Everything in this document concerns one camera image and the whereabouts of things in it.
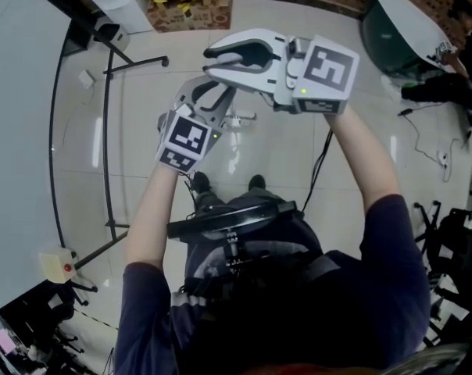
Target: short sleeve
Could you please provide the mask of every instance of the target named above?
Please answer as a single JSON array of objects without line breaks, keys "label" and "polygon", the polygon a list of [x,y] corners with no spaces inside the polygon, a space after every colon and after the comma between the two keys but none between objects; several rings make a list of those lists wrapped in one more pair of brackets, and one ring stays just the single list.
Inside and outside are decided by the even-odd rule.
[{"label": "short sleeve", "polygon": [[428,292],[422,255],[401,195],[385,196],[370,207],[361,253],[364,263],[390,275],[393,283],[413,285]]},{"label": "short sleeve", "polygon": [[156,267],[134,262],[125,268],[116,342],[116,374],[171,374],[170,290]]}]

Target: person in black clothes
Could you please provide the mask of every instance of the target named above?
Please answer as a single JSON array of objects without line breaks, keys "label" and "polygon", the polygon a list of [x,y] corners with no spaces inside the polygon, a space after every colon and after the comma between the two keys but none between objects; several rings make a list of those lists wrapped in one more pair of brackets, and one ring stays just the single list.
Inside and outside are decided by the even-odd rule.
[{"label": "person in black clothes", "polygon": [[444,54],[442,63],[450,65],[456,73],[433,77],[414,87],[390,85],[389,94],[397,99],[414,102],[454,102],[472,110],[472,5],[467,0],[455,0],[449,16],[458,20],[467,33],[465,47]]}]

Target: shoe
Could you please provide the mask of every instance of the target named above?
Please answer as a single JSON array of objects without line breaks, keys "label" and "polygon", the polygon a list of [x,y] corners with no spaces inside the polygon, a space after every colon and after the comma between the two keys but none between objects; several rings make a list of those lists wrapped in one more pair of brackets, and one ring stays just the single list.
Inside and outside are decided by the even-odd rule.
[{"label": "shoe", "polygon": [[389,96],[391,96],[392,100],[395,102],[400,103],[402,100],[401,97],[401,88],[391,82],[391,80],[386,76],[382,75],[380,78],[382,86],[384,86],[385,91]]},{"label": "shoe", "polygon": [[262,175],[254,175],[249,183],[249,191],[253,188],[266,189],[266,180]]},{"label": "shoe", "polygon": [[212,190],[208,177],[203,172],[196,172],[191,181],[191,189],[198,195]]}]

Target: dark blue t-shirt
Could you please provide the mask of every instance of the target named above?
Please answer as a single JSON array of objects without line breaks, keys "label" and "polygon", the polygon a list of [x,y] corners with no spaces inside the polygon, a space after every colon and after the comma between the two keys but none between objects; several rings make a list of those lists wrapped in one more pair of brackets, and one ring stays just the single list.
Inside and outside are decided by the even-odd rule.
[{"label": "dark blue t-shirt", "polygon": [[[207,302],[196,302],[194,311],[178,296],[170,302],[163,273],[132,263],[123,278],[115,371],[173,374],[177,364],[188,373],[200,367],[238,373],[269,363],[390,366],[415,352],[430,313],[427,274],[402,196],[370,208],[361,252],[361,260],[328,252],[339,269],[297,291],[224,307],[217,321],[203,317]],[[190,309],[181,326],[172,325],[171,305]],[[188,343],[179,349],[182,334]]]}]

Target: seated person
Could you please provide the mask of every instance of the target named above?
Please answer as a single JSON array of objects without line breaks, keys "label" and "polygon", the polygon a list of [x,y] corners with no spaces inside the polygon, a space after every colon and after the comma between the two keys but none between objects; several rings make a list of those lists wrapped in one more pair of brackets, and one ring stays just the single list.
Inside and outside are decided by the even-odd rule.
[{"label": "seated person", "polygon": [[467,33],[465,47],[442,58],[442,63],[450,65],[456,73],[446,73],[427,79],[424,84],[403,88],[390,84],[385,77],[383,83],[396,101],[403,98],[414,102],[454,102],[472,110],[472,5],[467,0],[455,0],[449,15],[458,20]]},{"label": "seated person", "polygon": [[[220,288],[217,297],[200,296],[187,283],[171,293],[163,256],[178,173],[157,163],[124,245],[116,374],[367,374],[416,351],[429,323],[430,292],[394,164],[350,107],[327,121],[363,197],[362,258],[323,253],[296,212],[244,235],[248,251],[271,256],[252,265],[258,281],[235,277],[238,293]],[[228,205],[204,174],[193,183],[196,215],[281,201],[261,176]],[[221,245],[190,245],[185,276],[217,285],[226,268]],[[293,266],[284,264],[287,257]]]}]

